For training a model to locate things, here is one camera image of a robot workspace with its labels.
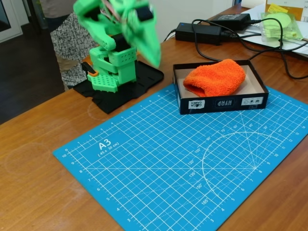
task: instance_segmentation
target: cardboard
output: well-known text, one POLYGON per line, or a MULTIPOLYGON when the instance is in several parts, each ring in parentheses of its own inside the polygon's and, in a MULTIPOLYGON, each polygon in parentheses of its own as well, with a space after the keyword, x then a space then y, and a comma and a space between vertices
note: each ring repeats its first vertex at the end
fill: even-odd
POLYGON ((265 12, 268 12, 271 4, 276 4, 294 14, 297 21, 308 22, 307 0, 267 0, 265 12))

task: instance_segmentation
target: power adapter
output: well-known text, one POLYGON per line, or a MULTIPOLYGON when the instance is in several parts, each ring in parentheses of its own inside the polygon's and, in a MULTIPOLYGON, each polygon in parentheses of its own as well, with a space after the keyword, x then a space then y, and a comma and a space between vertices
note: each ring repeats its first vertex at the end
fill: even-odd
POLYGON ((225 26, 231 30, 244 30, 251 24, 250 14, 219 14, 210 22, 216 23, 220 26, 225 26))
MULTIPOLYGON (((194 24, 197 34, 197 42, 219 45, 222 32, 219 26, 194 24)), ((175 39, 186 42, 195 42, 195 35, 191 23, 180 23, 175 30, 175 39)))

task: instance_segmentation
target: orange cloth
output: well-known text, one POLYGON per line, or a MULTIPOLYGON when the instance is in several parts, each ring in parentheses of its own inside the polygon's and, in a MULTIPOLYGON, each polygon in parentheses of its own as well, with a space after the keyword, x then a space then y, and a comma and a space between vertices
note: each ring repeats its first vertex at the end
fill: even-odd
POLYGON ((246 73, 235 61, 223 60, 197 67, 184 80, 187 90, 200 97, 224 96, 234 93, 244 82, 246 73))

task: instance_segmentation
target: wooden desk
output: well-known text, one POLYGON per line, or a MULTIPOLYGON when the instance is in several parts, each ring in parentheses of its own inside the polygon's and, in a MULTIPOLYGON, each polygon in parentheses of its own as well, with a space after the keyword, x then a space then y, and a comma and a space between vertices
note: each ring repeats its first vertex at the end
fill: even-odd
MULTIPOLYGON (((235 6, 226 12, 241 11, 240 6, 235 6)), ((200 49, 220 59, 247 59, 254 54, 239 42, 223 46, 200 45, 200 49)), ((90 98, 70 90, 1 125, 0 231, 121 230, 51 152, 169 85, 173 64, 205 61, 193 43, 174 39, 162 44, 162 53, 160 69, 165 73, 165 80, 110 115, 100 111, 90 98)), ((291 57, 288 61, 294 75, 308 73, 307 62, 291 57)), ((308 103, 308 80, 291 80, 278 54, 263 54, 254 59, 253 64, 268 86, 308 103)), ((220 230, 307 229, 306 138, 220 230)))

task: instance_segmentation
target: cutting mat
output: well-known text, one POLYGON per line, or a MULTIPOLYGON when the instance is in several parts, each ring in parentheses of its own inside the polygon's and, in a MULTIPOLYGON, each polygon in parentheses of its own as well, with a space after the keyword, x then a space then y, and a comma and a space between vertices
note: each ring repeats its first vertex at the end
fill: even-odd
POLYGON ((308 105, 270 89, 264 110, 180 115, 174 87, 56 158, 125 230, 215 230, 308 134, 308 105))

